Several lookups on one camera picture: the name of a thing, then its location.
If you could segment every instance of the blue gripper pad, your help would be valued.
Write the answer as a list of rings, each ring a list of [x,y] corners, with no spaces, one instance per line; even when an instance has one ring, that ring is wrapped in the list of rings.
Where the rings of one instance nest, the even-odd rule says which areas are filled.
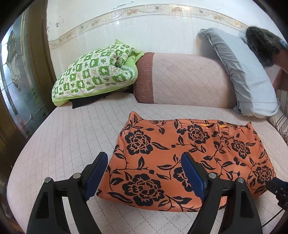
[[[89,200],[90,197],[94,196],[97,188],[101,182],[101,179],[105,173],[105,170],[108,165],[108,156],[106,153],[101,157],[96,167],[93,169],[90,177],[86,183],[86,192],[84,193],[84,198],[86,201]]]
[[[195,195],[199,197],[202,201],[204,201],[206,195],[204,191],[203,180],[200,178],[195,167],[189,161],[185,153],[182,154],[181,156],[181,166],[183,168],[183,171],[185,172],[188,182],[191,184],[191,187],[193,188]]]

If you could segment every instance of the hair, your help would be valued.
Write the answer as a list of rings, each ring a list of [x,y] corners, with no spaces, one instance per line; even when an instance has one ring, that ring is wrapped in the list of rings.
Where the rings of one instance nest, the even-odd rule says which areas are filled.
[[[267,35],[266,30],[250,26],[246,30],[247,45],[254,52],[263,66],[274,65],[273,54],[279,54],[279,39],[273,33]]]

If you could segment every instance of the sofa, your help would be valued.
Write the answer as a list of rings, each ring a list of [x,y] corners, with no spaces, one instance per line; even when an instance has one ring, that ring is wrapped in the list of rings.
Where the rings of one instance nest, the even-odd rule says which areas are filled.
[[[176,118],[217,119],[245,125],[251,122],[274,166],[276,176],[288,180],[288,147],[266,120],[244,117],[232,110],[236,97],[219,60],[197,55],[146,53],[138,62],[134,93],[114,93],[87,106],[57,107],[33,134],[19,155],[7,188],[10,208],[24,231],[37,194],[46,177],[55,181],[82,172],[100,151],[112,156],[117,137],[131,111],[149,120]],[[67,199],[63,199],[71,233],[78,233]],[[270,192],[256,202],[261,223],[278,211]],[[87,202],[102,233],[183,233],[196,212],[156,212],[92,197]],[[211,233],[218,233],[224,210],[217,214]],[[281,214],[263,228],[269,233]]]

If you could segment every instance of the black mechanical device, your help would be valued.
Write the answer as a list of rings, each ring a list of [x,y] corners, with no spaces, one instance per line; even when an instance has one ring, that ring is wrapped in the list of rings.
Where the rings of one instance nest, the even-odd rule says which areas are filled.
[[[202,206],[188,234],[209,234],[214,224],[222,197],[227,197],[219,234],[262,234],[255,202],[243,178],[235,181],[220,179],[208,173],[188,152],[182,154],[182,168]],[[82,173],[75,173],[67,180],[54,182],[47,177],[33,206],[27,234],[70,234],[62,197],[68,197],[72,215],[79,234],[102,234],[86,201],[94,196],[108,165],[108,157],[100,152]],[[287,210],[288,183],[273,178],[267,184]],[[288,213],[285,212],[271,234],[287,233]]]

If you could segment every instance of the beige quilted sofa cover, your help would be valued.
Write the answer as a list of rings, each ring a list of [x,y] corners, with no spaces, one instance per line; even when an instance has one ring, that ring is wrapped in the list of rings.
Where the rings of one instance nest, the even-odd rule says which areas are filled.
[[[71,105],[67,103],[57,107],[48,116],[26,144],[13,167],[7,197],[24,231],[44,178],[50,176],[54,180],[67,179],[92,163],[100,151],[105,151],[111,157],[117,136],[131,111],[150,120],[218,119],[234,124],[251,121],[270,156],[277,177],[288,180],[288,147],[266,120],[243,117],[231,109],[141,104],[133,94],[128,93],[118,93],[74,110]],[[136,209],[98,197],[91,198],[87,203],[103,234],[186,234],[197,215]],[[262,224],[280,210],[275,196],[270,192],[261,195],[256,204]],[[66,199],[64,206],[71,233],[78,233]],[[218,212],[211,233],[218,233],[222,216],[223,210]],[[280,217],[266,225],[264,233],[269,233]]]

